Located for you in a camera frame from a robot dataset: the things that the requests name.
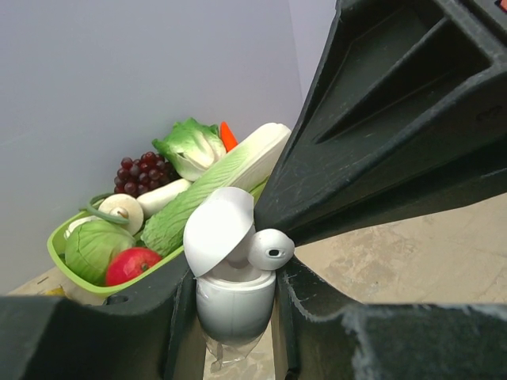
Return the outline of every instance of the white mushroom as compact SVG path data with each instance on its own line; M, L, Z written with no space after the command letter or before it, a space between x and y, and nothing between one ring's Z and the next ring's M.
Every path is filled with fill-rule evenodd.
M141 230L144 222L143 208L139 202L127 194L115 194L104 199L98 210L105 214L121 216L128 219L128 224L120 225L132 235Z

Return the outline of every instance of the carrot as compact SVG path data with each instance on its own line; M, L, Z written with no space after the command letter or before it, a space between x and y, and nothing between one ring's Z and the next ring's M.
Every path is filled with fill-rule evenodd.
M233 150L234 147L238 145L238 141L232 134L231 129L229 128L229 126L225 121L223 121L220 124L220 138L222 139L223 145L225 146L225 151L227 153Z

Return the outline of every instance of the white wall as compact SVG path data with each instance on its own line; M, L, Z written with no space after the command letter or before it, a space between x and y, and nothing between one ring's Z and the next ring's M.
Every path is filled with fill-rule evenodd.
M291 8L298 59L287 0L3 2L0 292L50 268L51 231L172 122L292 126L329 25Z
M288 0L303 99L317 69L337 0Z

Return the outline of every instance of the floor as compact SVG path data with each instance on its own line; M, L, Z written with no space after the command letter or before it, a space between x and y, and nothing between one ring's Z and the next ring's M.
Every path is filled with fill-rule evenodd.
M297 250L296 255L340 291L362 302L507 303L507 195L459 210L353 231ZM56 269L16 289L36 294L61 285L85 303L101 300ZM271 333L232 367L205 379L274 379Z

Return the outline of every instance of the red apple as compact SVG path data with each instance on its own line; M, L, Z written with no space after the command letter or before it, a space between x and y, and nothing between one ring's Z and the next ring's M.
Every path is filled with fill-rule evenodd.
M105 285L113 287L126 283L143 274L162 258L148 248L130 248L120 252L112 259L105 274Z

